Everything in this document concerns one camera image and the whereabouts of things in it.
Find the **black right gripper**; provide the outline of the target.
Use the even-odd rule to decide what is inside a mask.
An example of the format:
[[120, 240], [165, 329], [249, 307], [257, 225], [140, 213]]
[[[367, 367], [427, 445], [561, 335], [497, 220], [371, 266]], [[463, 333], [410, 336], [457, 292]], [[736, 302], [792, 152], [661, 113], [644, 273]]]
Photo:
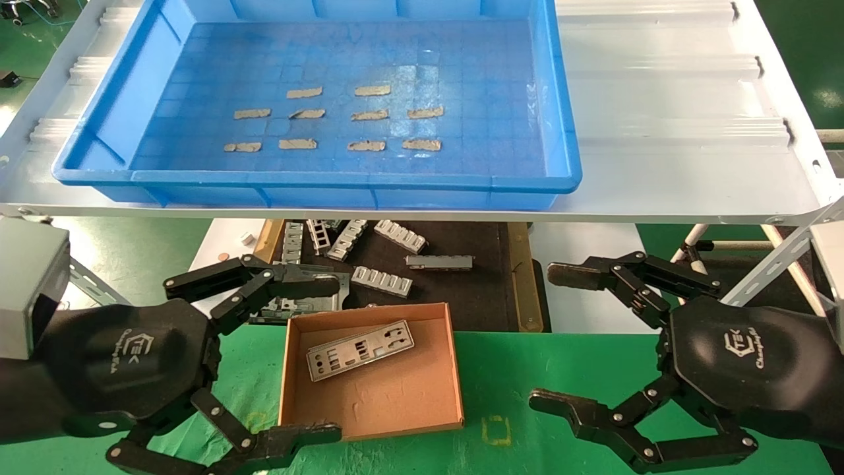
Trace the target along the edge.
[[[738, 465], [758, 450], [741, 428], [842, 448], [843, 358], [823, 317], [723, 304], [713, 299], [721, 288], [707, 274], [642, 251], [591, 256], [579, 265], [552, 262], [547, 279], [609, 291], [651, 329], [665, 328], [658, 367], [673, 377], [655, 379], [615, 408], [541, 388], [529, 396], [531, 409], [566, 419], [576, 439], [606, 446], [635, 473]], [[669, 318], [657, 290], [691, 301]], [[670, 400], [715, 435], [642, 435], [637, 424]]]

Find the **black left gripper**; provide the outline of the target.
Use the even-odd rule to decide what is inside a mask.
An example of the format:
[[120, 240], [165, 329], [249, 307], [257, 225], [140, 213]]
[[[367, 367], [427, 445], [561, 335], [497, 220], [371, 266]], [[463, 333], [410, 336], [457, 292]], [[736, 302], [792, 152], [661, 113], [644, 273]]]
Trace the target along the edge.
[[[253, 474], [288, 467], [305, 446], [334, 444], [340, 425], [293, 424], [251, 433], [209, 391], [220, 336], [229, 336], [275, 298], [332, 297], [334, 277], [242, 255], [164, 282], [166, 301], [54, 313], [30, 359], [3, 358], [1, 440], [129, 434], [105, 459], [130, 474]], [[232, 291], [209, 312], [190, 303]], [[231, 448], [209, 466], [151, 451], [148, 443], [195, 413]]]

